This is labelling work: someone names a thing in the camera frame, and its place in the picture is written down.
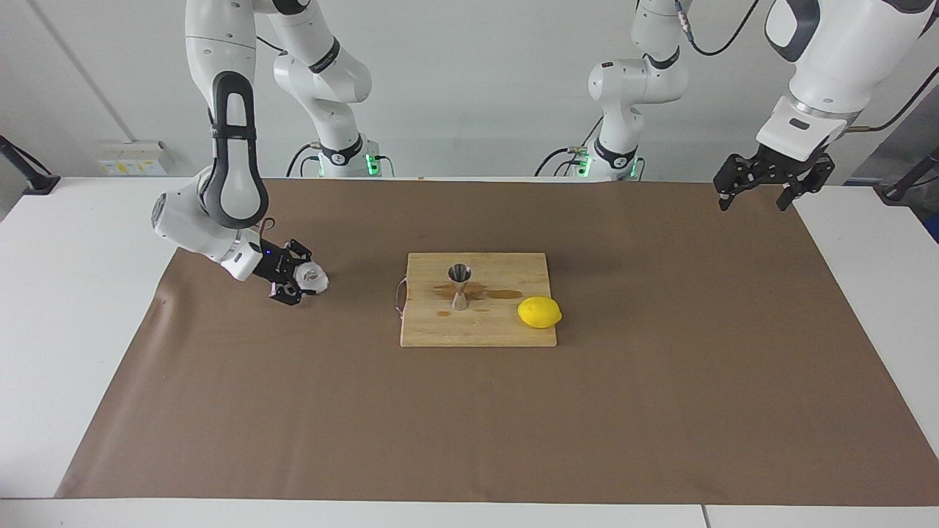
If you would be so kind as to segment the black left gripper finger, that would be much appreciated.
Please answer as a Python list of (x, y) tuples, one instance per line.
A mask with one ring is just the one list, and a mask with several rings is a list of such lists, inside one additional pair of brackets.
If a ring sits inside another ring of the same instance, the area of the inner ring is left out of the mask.
[(727, 211), (738, 194), (760, 185), (759, 178), (753, 171), (757, 165), (756, 158), (744, 158), (737, 154), (728, 155), (715, 174), (715, 190), (721, 211)]
[(789, 177), (783, 185), (783, 191), (777, 199), (777, 208), (785, 211), (792, 201), (803, 194), (814, 194), (822, 190), (835, 169), (835, 163), (829, 154), (821, 154), (815, 164), (801, 177)]

